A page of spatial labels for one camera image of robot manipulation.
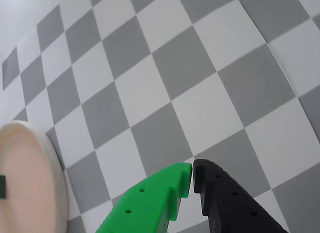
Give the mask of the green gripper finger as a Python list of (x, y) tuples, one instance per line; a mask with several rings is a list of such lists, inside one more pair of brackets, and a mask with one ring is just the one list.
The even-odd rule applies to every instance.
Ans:
[(189, 196), (192, 164), (172, 164), (129, 188), (98, 228), (99, 233), (165, 233)]

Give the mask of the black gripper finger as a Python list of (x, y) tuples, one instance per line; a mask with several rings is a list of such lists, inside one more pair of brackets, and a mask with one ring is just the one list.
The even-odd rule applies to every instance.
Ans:
[(285, 233), (286, 230), (218, 164), (195, 159), (193, 190), (211, 233)]

